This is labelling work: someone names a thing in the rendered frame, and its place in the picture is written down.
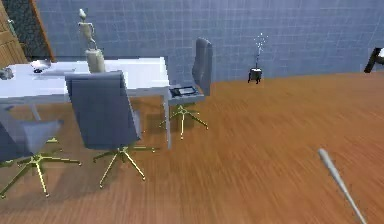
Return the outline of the grey swivel chair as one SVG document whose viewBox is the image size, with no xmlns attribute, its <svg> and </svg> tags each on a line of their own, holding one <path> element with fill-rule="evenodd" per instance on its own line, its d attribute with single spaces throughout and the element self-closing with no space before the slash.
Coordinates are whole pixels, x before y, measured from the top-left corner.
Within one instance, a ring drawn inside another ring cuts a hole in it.
<svg viewBox="0 0 384 224">
<path fill-rule="evenodd" d="M 93 162 L 107 155 L 112 156 L 99 187 L 104 187 L 117 158 L 122 162 L 128 160 L 145 181 L 145 174 L 129 152 L 155 152 L 157 148 L 136 145 L 142 139 L 140 113 L 132 108 L 124 73 L 117 70 L 70 74 L 65 76 L 65 82 L 84 146 L 87 149 L 104 150 L 104 153 L 93 158 Z"/>
<path fill-rule="evenodd" d="M 8 166 L 16 162 L 21 170 L 0 191 L 0 198 L 5 199 L 7 191 L 28 170 L 36 168 L 43 193 L 50 194 L 44 181 L 44 162 L 75 163 L 79 160 L 53 157 L 54 151 L 42 152 L 41 149 L 51 143 L 63 125 L 62 120 L 19 120 L 14 118 L 8 110 L 0 109 L 0 166 Z"/>
<path fill-rule="evenodd" d="M 193 120 L 202 124 L 208 129 L 208 124 L 195 116 L 198 113 L 196 110 L 188 110 L 189 105 L 203 101 L 211 93 L 212 81 L 212 68 L 213 68 L 213 46 L 211 42 L 205 38 L 199 37 L 195 42 L 195 58 L 192 66 L 192 84 L 176 84 L 168 90 L 168 105 L 175 106 L 175 110 L 170 115 L 169 119 L 176 116 L 181 117 L 181 130 L 180 139 L 184 139 L 184 120 L 186 116 L 190 116 Z M 172 88 L 193 86 L 197 92 L 193 95 L 182 97 L 173 97 L 170 93 Z"/>
</svg>

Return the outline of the white table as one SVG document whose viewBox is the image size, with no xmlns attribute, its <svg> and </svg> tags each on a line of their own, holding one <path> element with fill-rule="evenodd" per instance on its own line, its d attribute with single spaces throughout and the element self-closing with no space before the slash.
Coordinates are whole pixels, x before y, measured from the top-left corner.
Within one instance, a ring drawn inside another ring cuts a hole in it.
<svg viewBox="0 0 384 224">
<path fill-rule="evenodd" d="M 62 74 L 87 74 L 86 61 L 57 62 L 40 74 L 33 72 L 29 64 L 10 65 L 14 77 L 0 79 L 0 106 L 29 105 L 35 117 L 40 119 L 36 106 L 68 102 L 66 82 L 63 77 L 48 77 L 47 72 Z M 170 87 L 165 59 L 136 58 L 106 60 L 107 71 L 124 72 L 127 94 L 130 97 L 160 95 L 164 101 L 166 127 L 170 126 L 168 108 L 168 90 Z"/>
</svg>

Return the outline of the black pot house plant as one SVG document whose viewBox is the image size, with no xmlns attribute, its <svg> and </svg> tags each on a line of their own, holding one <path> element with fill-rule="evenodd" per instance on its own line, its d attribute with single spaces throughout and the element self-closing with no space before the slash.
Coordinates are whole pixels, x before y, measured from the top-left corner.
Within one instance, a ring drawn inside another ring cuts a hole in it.
<svg viewBox="0 0 384 224">
<path fill-rule="evenodd" d="M 248 80 L 247 80 L 248 83 L 250 83 L 251 81 L 255 81 L 257 84 L 259 84 L 261 82 L 262 69 L 259 67 L 259 59 L 267 38 L 268 38 L 267 35 L 260 33 L 254 39 L 256 48 L 257 48 L 256 54 L 255 54 L 255 66 L 249 69 Z"/>
</svg>

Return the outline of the beige figure statue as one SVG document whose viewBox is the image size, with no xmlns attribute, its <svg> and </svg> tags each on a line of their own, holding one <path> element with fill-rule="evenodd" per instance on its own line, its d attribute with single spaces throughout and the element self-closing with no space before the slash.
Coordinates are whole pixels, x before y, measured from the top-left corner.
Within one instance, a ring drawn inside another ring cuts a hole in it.
<svg viewBox="0 0 384 224">
<path fill-rule="evenodd" d="M 87 59 L 88 69 L 90 73 L 101 73 L 105 71 L 104 56 L 101 49 L 98 48 L 94 39 L 95 29 L 92 23 L 86 21 L 86 13 L 80 8 L 79 17 L 81 21 L 78 23 L 79 31 L 84 37 L 87 48 L 85 55 Z"/>
</svg>

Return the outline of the black and white furniture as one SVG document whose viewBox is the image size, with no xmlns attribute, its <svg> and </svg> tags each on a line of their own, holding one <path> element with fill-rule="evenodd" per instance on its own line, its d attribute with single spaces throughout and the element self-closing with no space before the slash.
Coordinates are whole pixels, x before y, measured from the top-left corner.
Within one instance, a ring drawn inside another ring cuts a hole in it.
<svg viewBox="0 0 384 224">
<path fill-rule="evenodd" d="M 364 68 L 365 73 L 370 73 L 376 64 L 384 65 L 384 48 L 374 48 Z"/>
</svg>

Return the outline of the grey small object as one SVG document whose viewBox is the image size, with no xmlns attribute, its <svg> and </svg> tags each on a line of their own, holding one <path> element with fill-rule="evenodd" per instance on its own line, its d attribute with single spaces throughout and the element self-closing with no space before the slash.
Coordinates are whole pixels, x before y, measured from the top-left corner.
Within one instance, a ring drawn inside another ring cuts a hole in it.
<svg viewBox="0 0 384 224">
<path fill-rule="evenodd" d="M 10 80 L 14 77 L 14 74 L 12 72 L 11 68 L 2 68 L 0 69 L 0 79 L 1 80 Z"/>
</svg>

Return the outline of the wooden room door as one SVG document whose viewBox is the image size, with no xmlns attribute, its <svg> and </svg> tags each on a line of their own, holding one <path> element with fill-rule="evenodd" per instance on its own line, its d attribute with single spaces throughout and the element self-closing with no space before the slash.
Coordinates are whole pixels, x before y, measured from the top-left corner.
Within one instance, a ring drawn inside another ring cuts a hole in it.
<svg viewBox="0 0 384 224">
<path fill-rule="evenodd" d="M 10 29 L 9 17 L 0 0 L 0 68 L 26 63 L 24 51 Z"/>
</svg>

